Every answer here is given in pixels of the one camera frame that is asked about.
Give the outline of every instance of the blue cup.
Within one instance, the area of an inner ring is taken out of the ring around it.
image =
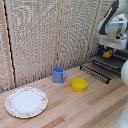
[[[66,73],[66,71],[61,68],[61,67],[55,67],[53,69],[53,81],[55,83],[62,83],[65,81],[65,79],[63,79],[63,75],[65,75],[65,79],[67,78],[68,74]]]

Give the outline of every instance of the plate rim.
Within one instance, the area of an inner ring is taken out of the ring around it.
[[[17,91],[19,91],[20,89],[31,89],[31,88],[34,89],[34,90],[39,90],[40,92],[42,92],[42,93],[45,95],[45,98],[46,98],[46,105],[45,105],[45,107],[42,109],[42,111],[40,111],[40,112],[38,112],[38,113],[36,113],[36,114],[33,114],[33,115],[26,115],[26,116],[18,116],[18,115],[16,115],[16,114],[11,113],[10,110],[8,110],[8,107],[7,107],[7,100],[8,100],[8,98],[9,98],[14,92],[17,92]],[[31,117],[37,116],[37,115],[39,115],[40,113],[42,113],[42,112],[46,109],[47,105],[48,105],[48,97],[47,97],[47,95],[46,95],[42,90],[40,90],[40,89],[38,89],[38,88],[34,88],[34,87],[23,87],[23,88],[16,89],[16,90],[14,90],[13,92],[11,92],[11,93],[8,95],[8,97],[6,98],[6,101],[5,101],[5,108],[6,108],[6,110],[7,110],[11,115],[13,115],[13,116],[15,116],[15,117],[18,117],[18,118],[31,118]]]

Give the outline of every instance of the yellow bowl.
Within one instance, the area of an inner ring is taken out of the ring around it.
[[[71,88],[77,92],[83,92],[87,88],[88,83],[81,78],[74,78],[71,80]]]

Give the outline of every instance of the wooden table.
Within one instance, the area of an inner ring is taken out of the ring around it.
[[[1,94],[0,128],[109,128],[128,101],[128,87],[121,79],[106,85],[79,67],[67,73],[64,83],[53,83],[51,76],[23,86],[39,88],[48,96],[47,108],[33,118],[20,119],[10,115],[4,104],[14,90]],[[72,78],[85,79],[89,83],[87,90],[73,91],[70,87]]]

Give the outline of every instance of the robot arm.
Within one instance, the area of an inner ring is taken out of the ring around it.
[[[108,12],[105,14],[102,21],[100,21],[98,29],[101,35],[107,34],[120,34],[121,32],[126,32],[128,30],[127,18],[123,15],[125,12],[128,12],[128,0],[116,0]],[[107,32],[110,27],[115,28],[112,32]]]
[[[113,49],[125,49],[127,43],[128,0],[116,0],[98,25],[101,34],[99,43]]]

